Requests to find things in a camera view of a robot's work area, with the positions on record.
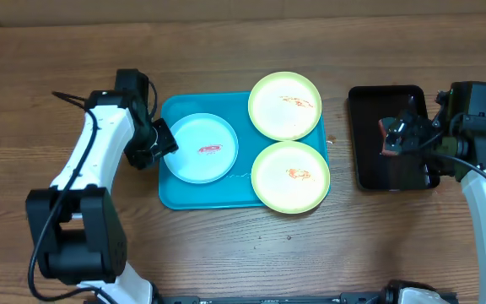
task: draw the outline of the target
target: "blue tray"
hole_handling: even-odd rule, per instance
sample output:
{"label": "blue tray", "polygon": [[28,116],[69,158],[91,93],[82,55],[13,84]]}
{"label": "blue tray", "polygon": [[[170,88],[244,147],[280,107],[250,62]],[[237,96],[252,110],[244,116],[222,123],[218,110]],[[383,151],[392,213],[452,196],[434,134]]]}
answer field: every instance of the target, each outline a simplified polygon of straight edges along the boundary
{"label": "blue tray", "polygon": [[[235,130],[239,141],[237,160],[230,171],[215,182],[191,184],[175,177],[164,160],[159,164],[160,201],[171,209],[216,209],[262,207],[251,185],[254,159],[275,140],[262,135],[251,122],[247,109],[251,92],[175,95],[162,106],[160,116],[172,127],[181,118],[194,113],[222,117]],[[299,140],[316,149],[326,160],[326,131],[323,117],[307,136]]]}

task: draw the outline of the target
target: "blue plate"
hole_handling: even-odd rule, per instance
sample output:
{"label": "blue plate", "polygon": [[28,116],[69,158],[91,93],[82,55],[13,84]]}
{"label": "blue plate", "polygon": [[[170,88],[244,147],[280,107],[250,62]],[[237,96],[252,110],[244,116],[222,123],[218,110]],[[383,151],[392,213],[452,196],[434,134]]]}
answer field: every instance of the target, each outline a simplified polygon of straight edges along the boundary
{"label": "blue plate", "polygon": [[[265,206],[252,189],[251,168],[260,152],[277,141],[261,134],[252,124],[248,114],[250,94],[175,95],[164,103],[160,116],[168,127],[191,114],[211,113],[228,122],[239,141],[237,159],[229,172],[206,184],[183,182],[168,170],[164,159],[160,160],[159,197],[166,207],[182,210]],[[323,117],[312,132],[298,141],[316,149],[329,165]]]}
{"label": "blue plate", "polygon": [[210,113],[185,116],[170,127],[179,149],[165,155],[170,172],[196,184],[213,182],[230,171],[239,151],[234,129]]}

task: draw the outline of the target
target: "yellow-rimmed plate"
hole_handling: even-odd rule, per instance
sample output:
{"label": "yellow-rimmed plate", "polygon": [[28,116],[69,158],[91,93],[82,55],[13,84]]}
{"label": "yellow-rimmed plate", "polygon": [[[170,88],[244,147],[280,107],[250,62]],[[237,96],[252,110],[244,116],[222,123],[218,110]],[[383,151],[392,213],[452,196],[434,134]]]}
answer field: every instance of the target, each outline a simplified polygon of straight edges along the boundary
{"label": "yellow-rimmed plate", "polygon": [[252,165],[254,192],[269,208],[298,214],[315,208],[329,190],[329,168],[306,144],[279,142],[265,148]]}
{"label": "yellow-rimmed plate", "polygon": [[312,82],[291,72],[272,73],[252,88],[249,116],[262,134],[284,141],[304,137],[316,127],[321,98]]}

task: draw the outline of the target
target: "black cable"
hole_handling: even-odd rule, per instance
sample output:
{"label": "black cable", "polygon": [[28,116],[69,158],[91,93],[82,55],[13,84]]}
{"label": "black cable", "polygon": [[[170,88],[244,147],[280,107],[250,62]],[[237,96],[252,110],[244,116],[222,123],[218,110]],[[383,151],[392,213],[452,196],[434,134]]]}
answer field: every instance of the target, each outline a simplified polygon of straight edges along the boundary
{"label": "black cable", "polygon": [[470,164],[469,162],[465,161],[465,160],[461,160],[459,158],[456,158],[455,156],[451,156],[451,155],[442,155],[442,154],[430,154],[431,156],[436,156],[436,157],[439,157],[439,158],[443,158],[443,159],[448,159],[448,160],[453,160],[463,166],[466,166],[468,167],[469,169],[471,170],[474,170],[476,171],[480,176],[483,176],[485,179],[486,179],[486,172],[477,168],[476,166]]}
{"label": "black cable", "polygon": [[153,103],[153,109],[151,109],[151,113],[149,113],[149,120],[152,121],[153,117],[155,116],[155,112],[157,111],[157,89],[151,80],[149,81],[149,85],[151,85],[151,89],[153,89],[153,93],[155,94],[155,99]]}
{"label": "black cable", "polygon": [[455,116],[450,120],[450,122],[449,122],[449,136],[453,136],[453,128],[455,127],[455,123],[459,119],[459,117],[461,117],[462,115],[464,115],[464,112],[459,112],[459,113],[455,114]]}
{"label": "black cable", "polygon": [[81,100],[81,101],[86,101],[87,98],[83,98],[83,97],[80,97],[80,96],[76,96],[76,95],[70,95],[70,94],[67,94],[67,93],[62,93],[62,92],[51,92],[52,95],[56,96],[57,98],[59,99],[62,99],[66,102],[70,102],[72,103],[73,105],[77,106],[75,101],[74,100]]}
{"label": "black cable", "polygon": [[440,136],[442,136],[442,134],[444,133],[444,131],[439,131],[435,136],[433,136],[432,138],[430,138],[429,140],[427,140],[426,142],[422,143],[419,147],[418,147],[418,150],[421,150],[422,148],[425,148],[426,146],[428,146],[429,144],[432,144],[436,139],[440,138]]}
{"label": "black cable", "polygon": [[85,147],[84,153],[82,154],[82,157],[80,158],[78,164],[76,165],[76,168],[73,170],[73,174],[69,178],[67,184],[59,194],[59,197],[56,199],[56,202],[54,203],[54,206],[52,207],[52,210],[50,212],[50,215],[48,215],[48,219],[46,220],[46,223],[44,224],[44,227],[42,228],[42,231],[40,232],[39,236],[39,241],[35,244],[35,248],[33,249],[33,253],[31,254],[31,260],[30,260],[30,266],[27,274],[27,283],[31,291],[31,295],[33,295],[35,298],[37,298],[40,301],[58,301],[62,299],[69,298],[71,296],[76,296],[79,293],[86,292],[86,291],[93,291],[96,293],[99,293],[102,295],[110,304],[116,304],[114,299],[111,298],[110,295],[105,293],[101,288],[97,287],[84,287],[84,288],[77,288],[76,290],[69,291],[68,293],[62,294],[60,296],[43,296],[39,293],[39,291],[35,287],[35,264],[37,262],[37,256],[39,254],[39,250],[41,248],[41,244],[44,241],[46,237],[46,232],[48,230],[48,227],[53,225],[54,219],[59,216],[59,212],[62,207],[62,202],[65,196],[67,195],[68,191],[70,190],[71,186],[73,185],[74,181],[76,181],[76,178],[80,174],[80,170],[82,169],[82,166],[84,166],[85,160],[88,157],[89,152],[91,151],[91,148],[93,147],[93,142],[95,141],[95,137],[97,136],[97,130],[98,130],[98,124],[97,124],[97,118],[95,117],[95,114],[90,109],[85,109],[82,104],[75,100],[82,100],[84,101],[85,98],[83,97],[77,97],[74,95],[69,95],[61,92],[52,92],[54,96],[57,98],[64,100],[74,106],[77,106],[83,110],[85,110],[89,116],[91,117],[93,121],[93,129],[91,132],[91,138],[89,138],[89,142],[87,146]]}

